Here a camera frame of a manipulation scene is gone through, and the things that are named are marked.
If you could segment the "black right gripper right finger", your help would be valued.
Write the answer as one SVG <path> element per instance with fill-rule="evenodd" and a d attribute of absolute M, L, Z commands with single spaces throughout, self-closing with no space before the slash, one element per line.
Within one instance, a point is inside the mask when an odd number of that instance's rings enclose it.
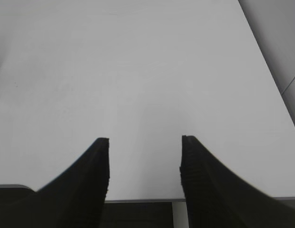
<path fill-rule="evenodd" d="M 191 228 L 295 228 L 294 208 L 237 176 L 194 136 L 182 136 L 180 176 Z"/>

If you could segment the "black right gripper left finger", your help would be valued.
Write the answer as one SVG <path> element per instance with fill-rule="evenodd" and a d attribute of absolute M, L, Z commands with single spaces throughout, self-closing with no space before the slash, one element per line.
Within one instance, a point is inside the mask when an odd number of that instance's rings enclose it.
<path fill-rule="evenodd" d="M 62 174 L 0 209 L 0 228 L 97 228 L 109 185 L 109 139 L 97 138 Z"/>

